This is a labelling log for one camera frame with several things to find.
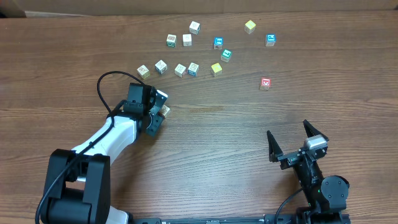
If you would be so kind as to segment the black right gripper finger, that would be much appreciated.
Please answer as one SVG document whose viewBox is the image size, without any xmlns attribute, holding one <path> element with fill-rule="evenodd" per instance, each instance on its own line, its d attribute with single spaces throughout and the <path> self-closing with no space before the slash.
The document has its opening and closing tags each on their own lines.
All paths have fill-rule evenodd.
<svg viewBox="0 0 398 224">
<path fill-rule="evenodd" d="M 278 162 L 279 157 L 283 156 L 284 153 L 282 152 L 282 149 L 275 140 L 274 135 L 270 131 L 267 131 L 267 140 L 269 143 L 269 161 Z"/>
<path fill-rule="evenodd" d="M 322 135 L 322 137 L 326 141 L 329 140 L 329 138 L 326 135 L 324 135 L 322 132 L 320 132 L 318 129 L 316 129 L 314 126 L 312 126 L 310 124 L 310 122 L 307 121 L 306 119 L 303 120 L 303 125 L 304 125 L 305 132 L 306 132 L 308 138 L 313 137 L 313 136 L 317 136 L 317 135 Z"/>
</svg>

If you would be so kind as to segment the white I wooden block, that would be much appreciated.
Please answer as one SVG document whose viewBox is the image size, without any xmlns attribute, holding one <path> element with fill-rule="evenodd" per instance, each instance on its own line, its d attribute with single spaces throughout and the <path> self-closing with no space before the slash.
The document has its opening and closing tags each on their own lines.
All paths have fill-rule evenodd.
<svg viewBox="0 0 398 224">
<path fill-rule="evenodd" d="M 170 114 L 170 108 L 166 105 L 163 105 L 159 110 L 159 115 L 163 117 L 163 119 L 166 119 L 169 114 Z"/>
</svg>

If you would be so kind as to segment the blue B wooden block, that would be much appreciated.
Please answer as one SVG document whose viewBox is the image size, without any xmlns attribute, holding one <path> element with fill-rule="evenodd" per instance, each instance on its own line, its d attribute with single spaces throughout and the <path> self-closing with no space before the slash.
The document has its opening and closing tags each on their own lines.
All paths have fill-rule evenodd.
<svg viewBox="0 0 398 224">
<path fill-rule="evenodd" d="M 198 69 L 199 69 L 199 65 L 192 62 L 188 67 L 188 74 L 195 77 L 195 76 L 197 76 Z"/>
</svg>

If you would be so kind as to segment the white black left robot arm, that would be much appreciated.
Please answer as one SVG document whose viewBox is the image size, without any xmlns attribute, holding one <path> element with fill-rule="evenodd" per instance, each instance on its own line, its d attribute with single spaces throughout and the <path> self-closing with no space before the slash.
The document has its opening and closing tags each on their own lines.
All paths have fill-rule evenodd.
<svg viewBox="0 0 398 224">
<path fill-rule="evenodd" d="M 131 83 L 99 131 L 71 150 L 53 151 L 35 222 L 132 223 L 132 214 L 111 206 L 110 168 L 141 132 L 155 136 L 167 98 L 153 86 Z"/>
</svg>

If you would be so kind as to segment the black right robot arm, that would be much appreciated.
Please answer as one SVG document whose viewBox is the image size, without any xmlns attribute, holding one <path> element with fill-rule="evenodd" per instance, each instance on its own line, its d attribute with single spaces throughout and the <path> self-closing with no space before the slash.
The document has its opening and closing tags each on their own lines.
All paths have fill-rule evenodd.
<svg viewBox="0 0 398 224">
<path fill-rule="evenodd" d="M 274 135 L 268 131 L 269 160 L 280 162 L 282 170 L 293 168 L 300 188 L 285 199 L 273 215 L 264 215 L 265 223 L 312 223 L 312 224 L 349 224 L 346 199 L 349 182 L 342 176 L 324 177 L 317 160 L 326 155 L 328 137 L 314 128 L 307 120 L 303 121 L 307 134 L 306 140 L 297 152 L 284 154 Z M 307 199 L 307 207 L 299 207 L 294 214 L 281 215 L 283 207 L 300 192 Z"/>
</svg>

